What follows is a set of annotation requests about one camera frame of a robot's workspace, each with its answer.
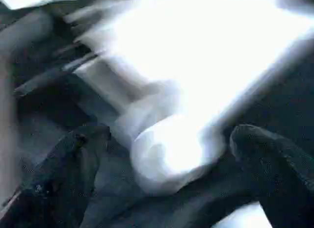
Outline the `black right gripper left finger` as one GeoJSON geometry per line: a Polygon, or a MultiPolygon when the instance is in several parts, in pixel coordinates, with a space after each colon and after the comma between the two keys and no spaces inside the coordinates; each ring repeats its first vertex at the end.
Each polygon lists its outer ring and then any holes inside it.
{"type": "Polygon", "coordinates": [[[94,191],[107,126],[67,133],[4,205],[2,228],[78,228],[94,191]]]}

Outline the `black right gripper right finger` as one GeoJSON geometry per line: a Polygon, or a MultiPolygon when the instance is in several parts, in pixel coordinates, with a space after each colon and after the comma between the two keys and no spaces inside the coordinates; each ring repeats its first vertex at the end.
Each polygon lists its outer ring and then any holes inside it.
{"type": "Polygon", "coordinates": [[[266,129],[239,125],[231,151],[274,228],[314,226],[314,158],[266,129]]]}

